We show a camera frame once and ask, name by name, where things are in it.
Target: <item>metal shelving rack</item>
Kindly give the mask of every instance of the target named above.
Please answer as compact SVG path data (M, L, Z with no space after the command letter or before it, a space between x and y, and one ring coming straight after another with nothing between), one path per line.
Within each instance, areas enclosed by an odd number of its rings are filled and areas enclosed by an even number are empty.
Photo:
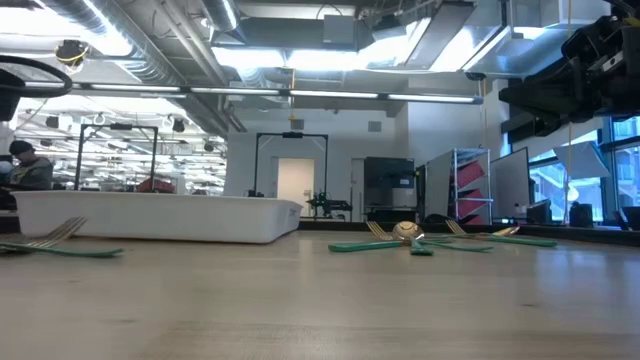
M459 186L459 170L475 161L478 162L477 166L482 168L483 174L474 177L471 181L463 181L463 186ZM490 224L493 202L490 186L490 161L489 149L456 148L427 162L427 213L448 215L460 221L466 216L478 214L479 211L484 210L486 212L481 215L481 218L484 223ZM473 189L478 190L482 194L481 197L461 197L464 192L472 191ZM469 211L465 215L460 214L460 204L463 201L479 201L483 202L484 205Z
M493 198L491 197L491 172L490 172L490 168L491 168L491 153L489 149L482 149L482 148L477 148L477 149L453 149L453 167L451 169L451 171L453 172L453 186L454 186L454 198L453 198L453 202L454 202L454 206L455 206L455 219L456 221L460 221L461 217L459 216L460 214L460 210L459 210L459 204L460 201L481 201L484 202L485 205L488 208L489 214L488 214L488 222L491 223L491 207L493 205ZM486 160L486 166L484 167L484 175L478 177L477 179L474 179L473 181L471 181L470 183L459 187L458 186L458 169L460 169L461 167L464 167L465 165L469 165L474 161L479 160L481 157L485 157L484 160ZM482 193L487 194L486 198L460 198L459 193L461 191L464 191L465 189L468 189L470 185L472 184L476 184L478 182L478 180L480 179L486 179L485 181L485 188L486 191L482 191L480 190ZM475 210L473 210L471 213L474 213L480 209L482 209L483 207L479 207Z

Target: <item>cable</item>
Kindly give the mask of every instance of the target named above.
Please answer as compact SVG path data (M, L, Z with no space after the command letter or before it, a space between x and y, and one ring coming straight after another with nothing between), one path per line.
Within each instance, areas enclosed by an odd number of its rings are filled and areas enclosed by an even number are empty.
M318 12L316 13L316 20L320 18L320 12L322 11L322 9L325 8L325 6L331 6L332 8L334 8L341 16L344 16L344 14L342 13L342 11L340 11L340 9L338 9L335 5L332 4L322 4L322 6L320 6L320 9L318 9Z
M32 89L32 88L26 88L24 86L0 84L0 91L2 92L12 92L13 94L19 95L21 97L52 98L52 97L59 97L59 96L66 95L73 88L73 81L71 80L71 78L64 72L54 68L51 65L47 65L32 59L27 59L27 58L22 58L17 56L7 56L7 55L0 55L0 63L30 66L38 70L48 72L49 74L62 80L62 82L64 83L61 88L56 88L56 89Z
M569 0L569 16L567 16L567 31L568 31L568 38L571 38L571 6L572 6L572 0ZM571 141L573 139L573 122L571 122L571 120L569 120L569 151L568 151L568 159L567 159L567 168L565 169L567 172L567 176L565 178L565 183L564 183L564 217L563 217L563 221L564 224L566 226L569 226L570 223L568 221L569 219L569 179L571 176L571 153L572 153L572 149L573 147L571 146Z

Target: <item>shelf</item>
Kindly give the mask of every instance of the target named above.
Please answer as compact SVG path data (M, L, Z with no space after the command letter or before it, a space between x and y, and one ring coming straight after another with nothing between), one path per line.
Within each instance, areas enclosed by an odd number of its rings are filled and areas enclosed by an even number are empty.
M493 202L493 199L481 199L481 198L458 198L458 201L480 201L480 202Z
M459 188L458 188L458 192L460 192L460 191L465 191L468 187L470 187L470 185L475 184L475 183L476 183L476 181L478 181L478 180L480 180L480 179L486 179L486 178L488 178L488 177L489 177L489 175L484 174L484 175L480 176L479 178L477 178L477 179L473 180L472 182L468 183L467 185L462 186L462 187L459 187Z

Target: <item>white plastic bin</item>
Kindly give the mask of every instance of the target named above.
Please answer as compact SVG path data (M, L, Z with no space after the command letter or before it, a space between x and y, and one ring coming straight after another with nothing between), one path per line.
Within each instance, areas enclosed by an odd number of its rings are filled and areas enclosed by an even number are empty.
M20 228L46 235L67 219L88 218L77 233L140 239L268 243L293 231L302 206L288 200L202 195L14 192Z

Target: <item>person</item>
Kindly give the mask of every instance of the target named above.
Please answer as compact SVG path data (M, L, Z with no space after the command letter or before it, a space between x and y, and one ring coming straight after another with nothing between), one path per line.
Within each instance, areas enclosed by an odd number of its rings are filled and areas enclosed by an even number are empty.
M10 184L51 190L53 164L49 159L37 156L33 146L22 140L12 142L9 152L20 161L9 173Z

